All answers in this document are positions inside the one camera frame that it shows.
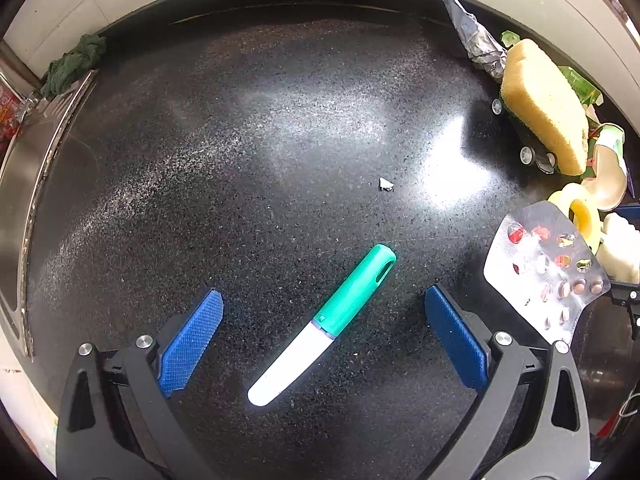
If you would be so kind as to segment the silver foil wrapper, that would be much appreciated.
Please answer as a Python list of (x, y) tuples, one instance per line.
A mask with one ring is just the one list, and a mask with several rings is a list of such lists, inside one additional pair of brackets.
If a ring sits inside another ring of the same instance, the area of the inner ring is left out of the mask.
[(442, 3), (472, 64), (501, 82), (506, 70), (506, 48), (459, 0), (442, 0)]

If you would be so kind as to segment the small white paper scrap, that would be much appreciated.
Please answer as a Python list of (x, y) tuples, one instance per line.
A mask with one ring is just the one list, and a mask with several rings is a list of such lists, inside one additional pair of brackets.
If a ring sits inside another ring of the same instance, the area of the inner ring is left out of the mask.
[(378, 178), (378, 187), (380, 188), (381, 191), (384, 192), (392, 192), (394, 189), (394, 184), (393, 182), (390, 182), (389, 180), (383, 178), (383, 177), (379, 177)]

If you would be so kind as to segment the white crumpled paper cup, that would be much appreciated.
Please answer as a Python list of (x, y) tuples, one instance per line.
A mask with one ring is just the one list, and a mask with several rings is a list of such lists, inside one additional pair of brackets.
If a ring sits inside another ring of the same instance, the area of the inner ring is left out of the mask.
[(599, 210), (620, 206), (626, 191), (628, 171), (624, 159), (625, 133), (618, 125), (606, 122), (597, 128), (590, 144), (587, 171), (580, 184)]

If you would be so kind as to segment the black toy car chassis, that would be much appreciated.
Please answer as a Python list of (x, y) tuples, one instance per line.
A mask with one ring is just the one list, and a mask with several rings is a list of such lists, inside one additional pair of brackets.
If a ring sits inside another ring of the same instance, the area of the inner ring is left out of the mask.
[(506, 116), (513, 126), (522, 147), (520, 161), (525, 166), (536, 166), (543, 174), (554, 174), (556, 169), (555, 154), (541, 143), (524, 122), (521, 122), (510, 110), (506, 108), (503, 100), (495, 98), (491, 102), (491, 111), (498, 117)]

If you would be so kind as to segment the yellow sponge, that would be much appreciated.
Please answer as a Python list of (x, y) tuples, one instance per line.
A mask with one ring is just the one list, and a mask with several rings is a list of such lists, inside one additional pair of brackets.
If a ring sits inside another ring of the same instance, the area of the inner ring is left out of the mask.
[(506, 108), (555, 154), (561, 174), (578, 177), (586, 171), (585, 111), (559, 67), (535, 41), (522, 39), (506, 52), (500, 96)]

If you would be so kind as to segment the green torn carton box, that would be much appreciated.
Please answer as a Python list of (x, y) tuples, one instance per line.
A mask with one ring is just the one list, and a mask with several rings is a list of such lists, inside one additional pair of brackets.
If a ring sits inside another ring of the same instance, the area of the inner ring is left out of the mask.
[[(514, 44), (519, 42), (521, 37), (518, 36), (516, 32), (511, 32), (510, 30), (505, 30), (501, 36), (500, 41), (507, 48), (513, 47)], [(587, 78), (582, 76), (582, 74), (578, 73), (573, 67), (570, 66), (558, 66), (560, 72), (567, 79), (568, 83), (577, 94), (579, 101), (582, 105), (597, 105), (600, 106), (603, 104), (604, 99), (602, 96), (602, 92), (592, 84)]]

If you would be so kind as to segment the stainless steel sink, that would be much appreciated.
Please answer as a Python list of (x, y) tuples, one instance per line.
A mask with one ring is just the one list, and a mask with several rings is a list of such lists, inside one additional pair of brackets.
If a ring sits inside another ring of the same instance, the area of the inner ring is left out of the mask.
[(96, 71), (89, 70), (51, 101), (29, 99), (18, 116), (21, 128), (1, 166), (1, 328), (27, 359), (35, 356), (27, 285), (40, 195), (63, 136), (92, 90), (94, 78)]

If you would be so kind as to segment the dark green cloth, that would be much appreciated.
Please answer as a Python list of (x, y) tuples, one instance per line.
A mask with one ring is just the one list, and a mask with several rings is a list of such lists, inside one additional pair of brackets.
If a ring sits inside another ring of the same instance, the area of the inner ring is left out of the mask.
[(84, 73), (91, 70), (106, 52), (106, 39), (95, 34), (82, 35), (72, 50), (49, 64), (41, 88), (42, 96), (52, 100), (65, 92)]

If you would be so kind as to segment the green and white marker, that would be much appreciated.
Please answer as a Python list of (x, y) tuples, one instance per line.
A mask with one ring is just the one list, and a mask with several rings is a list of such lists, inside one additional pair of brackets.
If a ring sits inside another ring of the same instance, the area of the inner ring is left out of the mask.
[(395, 253), (376, 244), (307, 325), (248, 389), (247, 399), (263, 408), (292, 385), (341, 335), (383, 283)]

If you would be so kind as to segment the silver pill blister pack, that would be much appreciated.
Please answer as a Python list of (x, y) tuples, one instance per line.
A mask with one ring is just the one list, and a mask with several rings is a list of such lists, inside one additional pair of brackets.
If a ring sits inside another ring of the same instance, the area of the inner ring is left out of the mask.
[(550, 344), (570, 344), (582, 311), (611, 289), (576, 226), (548, 200), (503, 218), (484, 278)]

